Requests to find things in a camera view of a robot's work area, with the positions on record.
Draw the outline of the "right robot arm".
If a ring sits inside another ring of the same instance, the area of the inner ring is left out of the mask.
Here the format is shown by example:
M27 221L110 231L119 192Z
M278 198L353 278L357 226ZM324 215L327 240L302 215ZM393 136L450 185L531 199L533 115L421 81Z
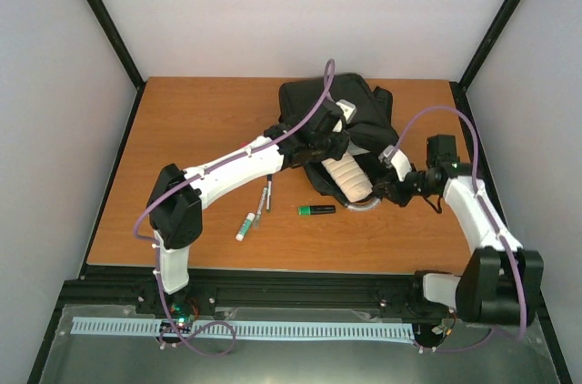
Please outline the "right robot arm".
M461 276L424 271L424 300L447 306L465 322L529 326L540 302L544 262L526 250L497 213L482 179L471 164L461 161L456 139L430 137L426 169L418 170L399 149L389 146L379 156L387 172L375 192L404 207L413 197L428 200L441 212L447 205L465 236L471 258Z

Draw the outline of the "beige ribbed pencil case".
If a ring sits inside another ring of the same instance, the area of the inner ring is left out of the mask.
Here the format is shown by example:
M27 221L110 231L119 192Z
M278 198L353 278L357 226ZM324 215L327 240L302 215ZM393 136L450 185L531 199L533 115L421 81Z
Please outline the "beige ribbed pencil case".
M339 160L326 159L322 165L349 203L360 202L372 194L369 178L351 154L345 153Z

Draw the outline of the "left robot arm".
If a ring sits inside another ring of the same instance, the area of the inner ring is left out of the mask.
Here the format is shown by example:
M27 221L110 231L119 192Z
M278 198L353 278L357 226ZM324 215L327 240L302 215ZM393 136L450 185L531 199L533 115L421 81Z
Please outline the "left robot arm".
M198 167L170 164L160 171L134 235L156 250L156 300L169 313L187 307L188 259L203 231L203 211L220 197L260 177L312 160L339 160L346 152L346 131L354 104L320 97L295 125L269 127L247 145Z

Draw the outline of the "green highlighter marker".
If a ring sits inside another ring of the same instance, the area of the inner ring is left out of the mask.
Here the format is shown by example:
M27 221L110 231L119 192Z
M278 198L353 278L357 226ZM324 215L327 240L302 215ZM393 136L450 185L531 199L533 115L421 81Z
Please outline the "green highlighter marker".
M334 205L302 206L298 208L297 212L299 216L329 215L336 213L336 207Z

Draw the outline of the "black student backpack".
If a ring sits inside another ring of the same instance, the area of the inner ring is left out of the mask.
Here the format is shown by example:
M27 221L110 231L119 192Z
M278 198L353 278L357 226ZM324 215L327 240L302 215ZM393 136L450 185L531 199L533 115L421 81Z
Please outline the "black student backpack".
M393 146L398 141L398 134L391 125L393 95L380 86L370 88L358 74L335 76L329 95L308 122L293 135L276 143L278 152L284 157L282 168L303 168L315 191L322 196L333 197L351 211L371 210L382 199L375 196L375 183L386 175L378 156L387 146ZM353 103L357 112L344 130L334 132L334 126L343 116L336 105L340 99ZM373 192L366 199L349 203L326 172L323 161L311 160L310 143L329 136L350 137L346 153L354 157L372 184Z

